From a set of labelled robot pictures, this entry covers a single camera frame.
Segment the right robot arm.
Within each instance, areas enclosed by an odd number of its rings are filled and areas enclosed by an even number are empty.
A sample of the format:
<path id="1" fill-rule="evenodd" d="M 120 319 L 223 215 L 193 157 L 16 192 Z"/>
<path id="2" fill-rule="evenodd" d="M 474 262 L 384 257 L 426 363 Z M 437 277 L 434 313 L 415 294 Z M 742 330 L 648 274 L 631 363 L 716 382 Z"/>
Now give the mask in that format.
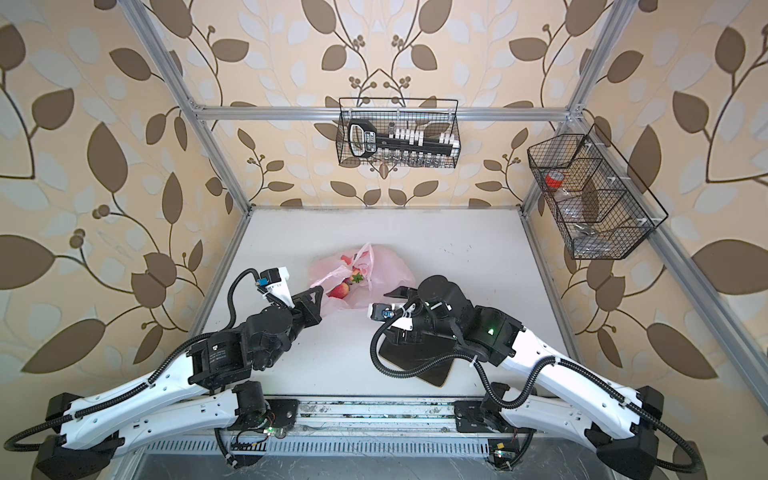
<path id="1" fill-rule="evenodd" d="M 593 451 L 628 479 L 648 479 L 655 469 L 696 474 L 704 462 L 691 443 L 662 420 L 664 397 L 650 386 L 614 383 L 547 345 L 503 311 L 473 304 L 460 287 L 433 275 L 416 288 L 398 287 L 389 303 L 373 303 L 379 327 L 370 342 L 374 367 L 390 378 L 413 378 L 452 360 L 478 374 L 501 419 L 532 432 L 544 431 Z M 417 343 L 450 340 L 450 352 L 407 370 L 385 366 L 383 339 Z"/>

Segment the pink plastic bag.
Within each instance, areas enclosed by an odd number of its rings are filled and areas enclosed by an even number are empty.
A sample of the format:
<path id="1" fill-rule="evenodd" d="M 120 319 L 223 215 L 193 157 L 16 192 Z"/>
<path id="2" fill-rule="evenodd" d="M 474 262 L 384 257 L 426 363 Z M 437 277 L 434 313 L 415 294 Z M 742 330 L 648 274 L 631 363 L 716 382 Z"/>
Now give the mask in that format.
<path id="1" fill-rule="evenodd" d="M 344 310 L 366 309 L 383 302 L 385 295 L 398 287 L 414 287 L 415 277 L 406 263 L 391 249 L 367 243 L 318 260 L 309 268 L 310 286 L 324 290 L 321 313 L 332 315 Z M 351 290 L 345 299 L 327 296 L 342 282 Z"/>

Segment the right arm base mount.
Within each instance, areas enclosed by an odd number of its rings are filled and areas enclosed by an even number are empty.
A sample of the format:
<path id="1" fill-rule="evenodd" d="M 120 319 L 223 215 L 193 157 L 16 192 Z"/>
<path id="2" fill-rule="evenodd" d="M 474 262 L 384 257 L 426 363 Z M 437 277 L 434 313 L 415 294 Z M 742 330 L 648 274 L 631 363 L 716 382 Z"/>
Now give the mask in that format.
<path id="1" fill-rule="evenodd" d="M 459 433 L 530 433 L 532 429 L 513 426 L 501 416 L 501 408 L 490 401 L 463 400 L 453 403 Z"/>

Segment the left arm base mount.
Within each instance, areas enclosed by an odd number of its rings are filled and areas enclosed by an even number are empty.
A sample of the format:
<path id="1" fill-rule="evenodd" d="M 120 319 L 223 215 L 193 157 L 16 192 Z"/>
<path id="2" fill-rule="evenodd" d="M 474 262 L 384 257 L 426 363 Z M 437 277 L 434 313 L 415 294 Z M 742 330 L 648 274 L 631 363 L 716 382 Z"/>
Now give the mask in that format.
<path id="1" fill-rule="evenodd" d="M 249 413 L 239 416 L 226 431 L 252 430 L 263 432 L 269 428 L 289 431 L 298 418 L 300 401 L 294 398 L 271 398 L 266 400 L 263 413 Z"/>

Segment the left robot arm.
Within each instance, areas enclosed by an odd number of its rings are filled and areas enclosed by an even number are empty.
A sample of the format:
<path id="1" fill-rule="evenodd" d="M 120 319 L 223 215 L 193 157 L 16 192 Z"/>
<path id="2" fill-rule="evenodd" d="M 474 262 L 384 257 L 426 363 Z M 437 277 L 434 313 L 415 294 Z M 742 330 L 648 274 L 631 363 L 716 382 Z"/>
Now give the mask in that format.
<path id="1" fill-rule="evenodd" d="M 152 373 L 91 397 L 50 399 L 45 422 L 12 435 L 9 452 L 33 452 L 49 479 L 84 479 L 116 457 L 156 440 L 231 427 L 269 429 L 279 416 L 252 380 L 290 350 L 297 336 L 321 321 L 321 287 L 269 306 L 229 329 L 197 335 Z"/>

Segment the red fake strawberry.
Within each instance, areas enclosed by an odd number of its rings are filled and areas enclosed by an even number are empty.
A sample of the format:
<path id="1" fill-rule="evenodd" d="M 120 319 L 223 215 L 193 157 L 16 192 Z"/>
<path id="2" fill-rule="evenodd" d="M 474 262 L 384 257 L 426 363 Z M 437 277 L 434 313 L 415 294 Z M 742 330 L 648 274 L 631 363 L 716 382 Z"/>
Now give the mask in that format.
<path id="1" fill-rule="evenodd" d="M 350 285 L 346 282 L 342 282 L 330 290 L 327 296 L 335 299 L 345 299 L 349 295 L 350 290 Z"/>

